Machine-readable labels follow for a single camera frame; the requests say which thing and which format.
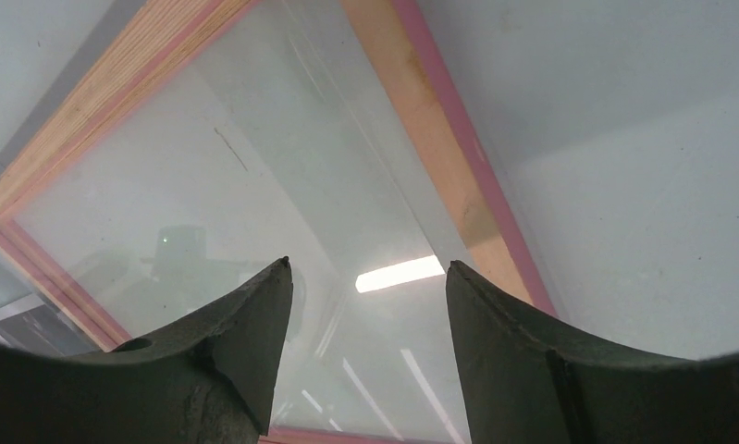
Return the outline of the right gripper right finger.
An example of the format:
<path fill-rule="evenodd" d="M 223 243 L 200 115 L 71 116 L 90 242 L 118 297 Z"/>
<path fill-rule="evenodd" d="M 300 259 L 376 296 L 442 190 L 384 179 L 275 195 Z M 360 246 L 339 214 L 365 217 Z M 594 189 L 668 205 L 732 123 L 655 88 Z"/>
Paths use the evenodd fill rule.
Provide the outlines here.
<path fill-rule="evenodd" d="M 687 360 L 624 346 L 460 261 L 446 297 L 475 443 L 739 443 L 739 352 Z"/>

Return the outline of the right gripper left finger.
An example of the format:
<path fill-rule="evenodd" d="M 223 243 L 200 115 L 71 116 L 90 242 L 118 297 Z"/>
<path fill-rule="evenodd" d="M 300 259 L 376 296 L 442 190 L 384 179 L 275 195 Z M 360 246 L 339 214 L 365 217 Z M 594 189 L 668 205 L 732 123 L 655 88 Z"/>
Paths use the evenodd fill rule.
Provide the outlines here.
<path fill-rule="evenodd" d="M 0 344 L 0 443 L 254 443 L 270 426 L 292 300 L 284 257 L 110 352 Z"/>

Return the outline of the landscape photo print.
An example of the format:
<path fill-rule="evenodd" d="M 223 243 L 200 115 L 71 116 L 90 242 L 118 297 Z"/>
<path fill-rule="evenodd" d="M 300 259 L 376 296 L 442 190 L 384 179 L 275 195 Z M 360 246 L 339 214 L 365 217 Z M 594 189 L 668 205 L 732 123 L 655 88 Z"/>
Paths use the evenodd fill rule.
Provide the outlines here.
<path fill-rule="evenodd" d="M 0 344 L 52 357 L 100 351 L 63 312 L 37 294 L 0 307 Z"/>

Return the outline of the pink wooden picture frame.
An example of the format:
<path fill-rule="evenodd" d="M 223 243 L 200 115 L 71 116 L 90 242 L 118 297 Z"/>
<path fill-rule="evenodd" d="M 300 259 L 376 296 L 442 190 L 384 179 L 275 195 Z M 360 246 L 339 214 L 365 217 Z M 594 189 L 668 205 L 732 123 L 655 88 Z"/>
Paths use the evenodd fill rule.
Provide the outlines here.
<path fill-rule="evenodd" d="M 260 1 L 147 1 L 0 174 L 0 253 L 101 348 L 131 336 L 16 223 L 23 207 Z M 466 249 L 462 260 L 549 308 L 461 97 L 414 1 L 337 1 Z M 275 427 L 274 443 L 414 443 Z"/>

